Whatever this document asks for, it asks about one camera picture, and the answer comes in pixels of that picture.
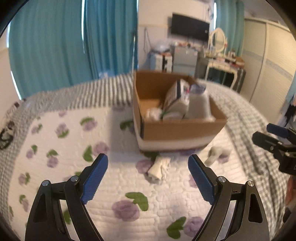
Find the person's right hand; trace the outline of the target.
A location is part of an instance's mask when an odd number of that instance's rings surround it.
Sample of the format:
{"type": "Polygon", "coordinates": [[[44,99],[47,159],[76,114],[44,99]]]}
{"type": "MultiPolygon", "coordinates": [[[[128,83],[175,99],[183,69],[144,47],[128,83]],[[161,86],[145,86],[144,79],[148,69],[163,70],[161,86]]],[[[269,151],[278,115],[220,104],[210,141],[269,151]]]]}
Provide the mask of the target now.
{"type": "Polygon", "coordinates": [[[287,192],[285,197],[286,205],[295,199],[295,176],[290,176],[287,182],[287,192]]]}

